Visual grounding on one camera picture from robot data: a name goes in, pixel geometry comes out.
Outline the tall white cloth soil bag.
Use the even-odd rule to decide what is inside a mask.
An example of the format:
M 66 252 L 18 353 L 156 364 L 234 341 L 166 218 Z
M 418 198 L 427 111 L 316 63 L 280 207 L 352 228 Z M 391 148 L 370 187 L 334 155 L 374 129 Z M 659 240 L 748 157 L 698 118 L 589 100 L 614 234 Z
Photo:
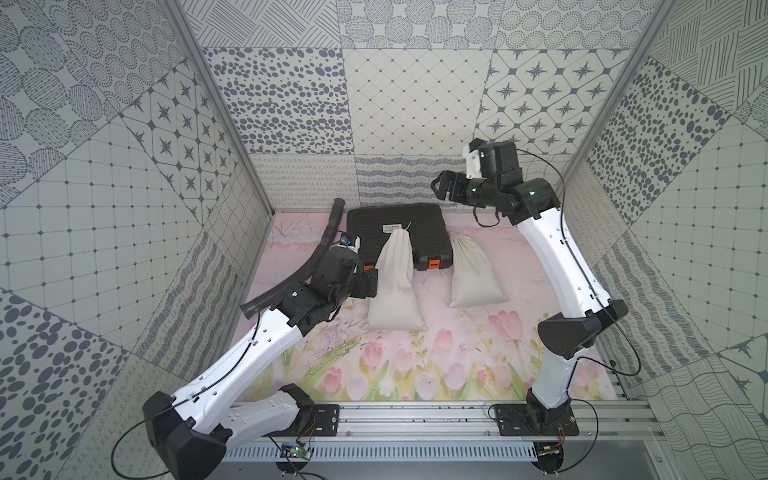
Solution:
M 366 330 L 425 332 L 413 288 L 414 262 L 409 232 L 393 230 L 378 257 L 377 295 L 369 302 Z

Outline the small white cloth soil bag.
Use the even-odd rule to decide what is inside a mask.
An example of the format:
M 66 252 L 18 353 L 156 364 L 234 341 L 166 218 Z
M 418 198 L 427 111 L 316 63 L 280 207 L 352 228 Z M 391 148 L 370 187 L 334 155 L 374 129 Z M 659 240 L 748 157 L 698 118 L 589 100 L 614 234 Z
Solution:
M 480 245 L 466 235 L 450 234 L 453 251 L 451 308 L 470 308 L 504 303 L 506 292 Z

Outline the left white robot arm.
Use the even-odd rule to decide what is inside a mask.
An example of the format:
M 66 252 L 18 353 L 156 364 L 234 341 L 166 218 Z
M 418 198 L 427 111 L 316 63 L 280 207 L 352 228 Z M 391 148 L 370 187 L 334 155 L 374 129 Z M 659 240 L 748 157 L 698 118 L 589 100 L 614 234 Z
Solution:
M 236 400 L 274 361 L 317 325 L 335 318 L 350 297 L 374 297 L 377 273 L 358 249 L 327 250 L 309 282 L 292 282 L 263 310 L 255 327 L 189 384 L 156 392 L 143 405 L 147 437 L 175 479 L 204 479 L 225 454 L 270 434 L 313 431 L 314 402 L 295 384 L 250 405 Z

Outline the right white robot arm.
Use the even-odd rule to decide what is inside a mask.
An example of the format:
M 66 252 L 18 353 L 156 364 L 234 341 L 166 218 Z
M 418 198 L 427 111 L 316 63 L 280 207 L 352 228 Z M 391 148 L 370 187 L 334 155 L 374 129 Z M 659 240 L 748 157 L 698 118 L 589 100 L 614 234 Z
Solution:
M 526 422 L 536 433 L 562 425 L 570 416 L 570 384 L 598 335 L 626 316 L 612 299 L 567 230 L 564 201 L 543 178 L 526 180 L 512 141 L 474 139 L 463 149 L 466 169 L 441 172 L 430 187 L 440 200 L 491 207 L 517 227 L 544 267 L 560 313 L 538 325 L 545 347 L 537 380 L 526 396 Z

